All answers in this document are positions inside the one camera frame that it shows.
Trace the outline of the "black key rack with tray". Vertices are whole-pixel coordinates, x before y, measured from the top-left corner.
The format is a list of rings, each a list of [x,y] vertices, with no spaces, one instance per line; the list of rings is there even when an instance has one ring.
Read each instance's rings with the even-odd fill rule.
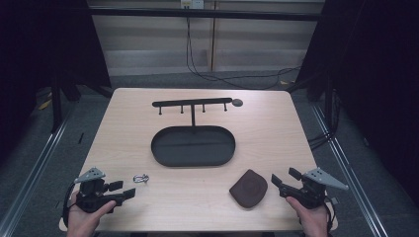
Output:
[[[180,107],[181,113],[190,107],[191,124],[168,126],[159,130],[152,138],[151,152],[154,159],[166,167],[214,167],[226,164],[234,155],[236,142],[234,135],[226,128],[217,125],[196,125],[196,106],[203,112],[206,105],[232,102],[231,98],[191,99],[176,101],[157,101],[152,106],[159,109]]]

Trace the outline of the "metal floor rail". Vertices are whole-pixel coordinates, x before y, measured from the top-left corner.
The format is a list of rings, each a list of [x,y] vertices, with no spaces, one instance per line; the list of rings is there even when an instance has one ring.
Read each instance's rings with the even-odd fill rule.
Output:
[[[12,237],[19,220],[21,219],[34,190],[41,180],[42,174],[49,163],[52,154],[57,147],[61,137],[66,130],[68,121],[74,112],[74,108],[70,107],[65,113],[61,122],[55,129],[55,131],[49,136],[46,145],[44,146],[42,153],[39,155],[35,167],[31,173],[27,176],[27,179],[23,183],[23,186],[18,192],[16,199],[13,201],[11,207],[6,212],[4,218],[0,222],[0,237]]]
[[[318,124],[320,125],[322,132],[328,138],[327,144],[330,147],[335,159],[337,160],[337,163],[341,168],[343,175],[349,185],[349,189],[352,192],[373,235],[375,237],[389,237],[387,231],[384,228],[383,223],[381,222],[376,212],[376,209],[374,208],[370,199],[368,198],[343,148],[341,147],[339,140],[330,135],[329,129],[326,125],[324,112],[318,105],[312,105],[311,108],[313,110]]]

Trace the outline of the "white wall socket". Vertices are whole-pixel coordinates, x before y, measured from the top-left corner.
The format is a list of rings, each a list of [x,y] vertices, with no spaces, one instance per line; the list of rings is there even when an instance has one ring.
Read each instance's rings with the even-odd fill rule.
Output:
[[[180,0],[182,9],[198,9],[203,10],[205,8],[204,0]]]

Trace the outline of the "black horizontal bar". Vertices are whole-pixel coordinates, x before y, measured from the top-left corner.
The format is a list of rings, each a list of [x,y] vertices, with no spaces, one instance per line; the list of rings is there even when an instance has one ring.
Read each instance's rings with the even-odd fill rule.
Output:
[[[277,20],[317,22],[324,19],[321,14],[249,12],[224,10],[195,9],[143,9],[143,8],[89,8],[91,15],[101,16],[138,16],[138,17],[181,17],[181,18],[212,18],[212,19],[245,19],[245,20]]]

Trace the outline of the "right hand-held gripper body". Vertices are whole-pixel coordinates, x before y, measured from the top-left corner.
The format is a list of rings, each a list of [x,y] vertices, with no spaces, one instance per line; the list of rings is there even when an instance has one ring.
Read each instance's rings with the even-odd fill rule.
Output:
[[[302,174],[300,189],[285,185],[285,190],[280,192],[282,198],[293,197],[305,208],[317,208],[325,203],[326,188],[332,187],[347,191],[349,186],[343,184],[330,174],[317,167]]]

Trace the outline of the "black metal stand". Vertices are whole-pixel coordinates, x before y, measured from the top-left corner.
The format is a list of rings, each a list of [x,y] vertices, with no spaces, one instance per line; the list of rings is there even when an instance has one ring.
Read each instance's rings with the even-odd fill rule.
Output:
[[[327,129],[332,130],[332,105],[333,105],[333,81],[330,76],[326,78],[324,114]]]
[[[53,111],[53,123],[51,132],[55,133],[62,124],[62,108],[59,81],[56,76],[51,79],[51,101]]]

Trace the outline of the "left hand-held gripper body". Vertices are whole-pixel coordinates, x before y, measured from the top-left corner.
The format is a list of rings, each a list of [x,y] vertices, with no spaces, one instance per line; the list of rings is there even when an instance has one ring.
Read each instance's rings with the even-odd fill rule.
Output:
[[[74,180],[75,184],[79,184],[75,204],[83,211],[93,213],[109,201],[117,200],[113,196],[104,195],[108,190],[104,177],[104,172],[93,167]]]

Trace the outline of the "person's right hand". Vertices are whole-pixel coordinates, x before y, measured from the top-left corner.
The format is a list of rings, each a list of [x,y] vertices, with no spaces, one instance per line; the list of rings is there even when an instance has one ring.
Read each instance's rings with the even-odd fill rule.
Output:
[[[328,237],[328,213],[324,206],[307,209],[294,197],[287,197],[286,201],[300,219],[305,237]]]

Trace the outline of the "dark curtain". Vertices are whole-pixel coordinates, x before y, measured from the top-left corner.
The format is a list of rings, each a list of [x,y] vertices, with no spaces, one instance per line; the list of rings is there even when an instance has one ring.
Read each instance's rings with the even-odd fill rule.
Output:
[[[332,85],[419,207],[419,0],[325,0],[296,81]]]
[[[87,0],[0,0],[0,166],[23,134],[38,89],[57,79],[75,86],[111,85]]]

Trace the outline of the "brown leather pouch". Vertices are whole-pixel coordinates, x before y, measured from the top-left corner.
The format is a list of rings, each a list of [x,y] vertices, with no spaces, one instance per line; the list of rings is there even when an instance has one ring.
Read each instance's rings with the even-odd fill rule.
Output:
[[[253,208],[264,198],[267,189],[267,181],[249,169],[229,189],[229,193],[240,206]]]

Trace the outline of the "person's left hand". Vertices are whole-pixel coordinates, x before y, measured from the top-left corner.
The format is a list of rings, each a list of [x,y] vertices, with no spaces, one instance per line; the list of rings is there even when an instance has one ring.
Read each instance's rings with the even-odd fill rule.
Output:
[[[75,204],[77,195],[77,192],[71,195],[72,206],[68,212],[66,237],[91,237],[99,226],[101,218],[116,206],[116,202],[110,200],[97,211],[88,213]]]

